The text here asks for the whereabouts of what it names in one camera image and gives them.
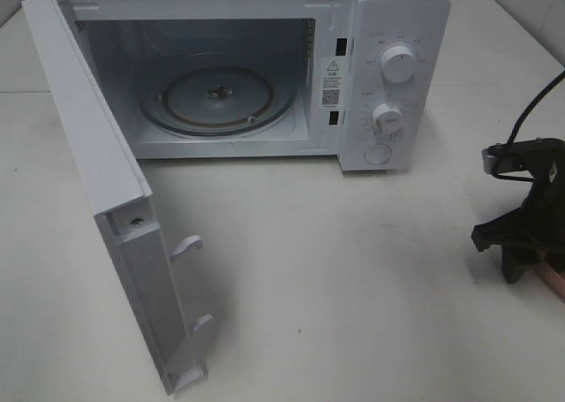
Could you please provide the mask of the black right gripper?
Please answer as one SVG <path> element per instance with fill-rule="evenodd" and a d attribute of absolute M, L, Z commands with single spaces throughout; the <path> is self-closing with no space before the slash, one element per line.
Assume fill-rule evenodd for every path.
<path fill-rule="evenodd" d="M 552 163 L 538 176 L 511 220 L 497 218 L 473 227 L 471 240 L 479 252 L 502 250 L 502 275 L 515 284 L 543 261 L 564 260 L 564 163 Z"/>

